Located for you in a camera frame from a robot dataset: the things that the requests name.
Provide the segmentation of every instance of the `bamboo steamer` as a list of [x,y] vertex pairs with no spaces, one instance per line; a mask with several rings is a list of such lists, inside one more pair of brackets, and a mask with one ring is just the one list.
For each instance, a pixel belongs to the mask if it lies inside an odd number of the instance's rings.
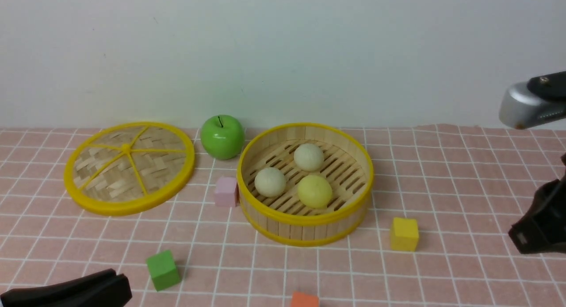
[[[297,197],[297,184],[310,172],[296,166],[293,153],[307,142],[324,153],[317,174],[333,190],[324,209],[307,207]],[[261,196],[253,184],[257,172],[270,166],[287,178],[285,192],[275,198]],[[345,132],[323,124],[291,123],[261,133],[246,146],[237,179],[242,211],[253,228],[281,244],[320,246],[347,236],[363,221],[374,169],[364,147]]]

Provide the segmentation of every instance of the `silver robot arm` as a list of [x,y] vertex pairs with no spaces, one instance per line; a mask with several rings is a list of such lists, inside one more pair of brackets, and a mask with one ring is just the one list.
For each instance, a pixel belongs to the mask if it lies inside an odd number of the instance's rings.
[[507,89],[499,120],[527,129],[566,118],[566,71],[516,83]]

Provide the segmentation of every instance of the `yellow bun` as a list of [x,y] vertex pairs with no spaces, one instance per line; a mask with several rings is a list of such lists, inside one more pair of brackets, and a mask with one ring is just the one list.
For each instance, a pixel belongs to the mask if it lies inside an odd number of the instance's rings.
[[332,199],[332,188],[328,181],[313,174],[299,182],[297,193],[299,200],[311,208],[325,208]]

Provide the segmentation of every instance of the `woven bamboo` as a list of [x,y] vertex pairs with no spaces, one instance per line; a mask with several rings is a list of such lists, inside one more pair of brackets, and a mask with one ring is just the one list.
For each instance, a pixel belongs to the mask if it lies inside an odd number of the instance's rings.
[[190,139],[165,126],[125,125],[85,142],[65,170],[69,174],[70,182],[65,182],[69,193],[75,200],[83,200],[82,205],[135,202],[151,196],[159,199],[147,199],[152,206],[164,202],[165,194],[176,191],[161,190],[181,188],[181,181],[188,180],[194,163]]
[[[330,183],[333,196],[327,208],[305,206],[297,197],[297,184],[310,174],[293,161],[299,145],[311,142],[324,154],[317,171]],[[253,181],[266,167],[287,178],[287,188],[275,198],[261,196]],[[238,166],[242,210],[265,236],[289,245],[317,246],[351,233],[363,220],[374,174],[366,150],[351,136],[319,124],[287,124],[260,134],[244,150]]]

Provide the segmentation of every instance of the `green apple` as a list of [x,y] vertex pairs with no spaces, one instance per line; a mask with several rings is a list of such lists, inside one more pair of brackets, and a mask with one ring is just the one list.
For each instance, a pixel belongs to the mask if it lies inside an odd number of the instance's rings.
[[200,129],[200,141],[210,156],[228,160],[237,156],[244,146],[244,128],[238,119],[229,115],[215,115]]

